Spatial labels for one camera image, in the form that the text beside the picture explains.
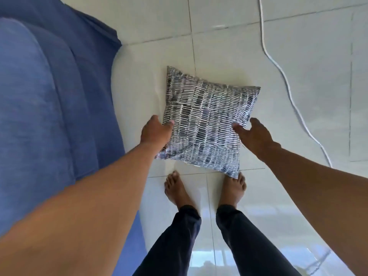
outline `glossy floor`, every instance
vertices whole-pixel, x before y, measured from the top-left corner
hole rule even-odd
[[[252,116],[285,148],[326,164],[295,116],[284,82],[260,46],[257,0],[64,0],[106,22],[125,44],[114,62],[113,98],[126,150],[153,114],[163,116],[166,65],[214,82],[261,86]],[[295,102],[336,168],[368,176],[368,0],[263,0],[266,45],[288,75]],[[250,220],[301,268],[327,245],[270,170],[245,148],[248,185],[239,203]],[[176,208],[164,195],[174,169],[203,219],[188,275],[238,275],[215,223],[222,174],[155,160],[140,207],[149,249]],[[334,254],[315,276],[352,273]]]

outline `patterned pillow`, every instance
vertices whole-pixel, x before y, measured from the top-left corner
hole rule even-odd
[[[165,124],[175,120],[169,143],[157,159],[181,160],[239,174],[240,139],[232,123],[246,126],[260,87],[210,83],[168,66]]]

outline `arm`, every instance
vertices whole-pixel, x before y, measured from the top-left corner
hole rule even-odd
[[[242,143],[281,182],[305,218],[357,276],[368,271],[368,179],[325,167],[289,152],[255,118]]]
[[[137,147],[15,224],[0,239],[0,275],[111,275],[172,125],[152,116]]]

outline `person's left hand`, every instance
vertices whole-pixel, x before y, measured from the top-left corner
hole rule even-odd
[[[166,125],[162,125],[157,115],[152,115],[147,124],[142,129],[140,143],[148,144],[156,151],[160,150],[168,143],[173,130],[174,120],[170,120]]]

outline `leg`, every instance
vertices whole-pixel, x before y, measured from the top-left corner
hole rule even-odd
[[[216,223],[232,251],[241,276],[300,276],[283,254],[257,229],[236,205],[244,195],[246,183],[225,177]]]
[[[165,194],[177,206],[179,212],[176,213],[171,226],[157,239],[133,276],[187,274],[201,218],[175,171],[166,179]]]

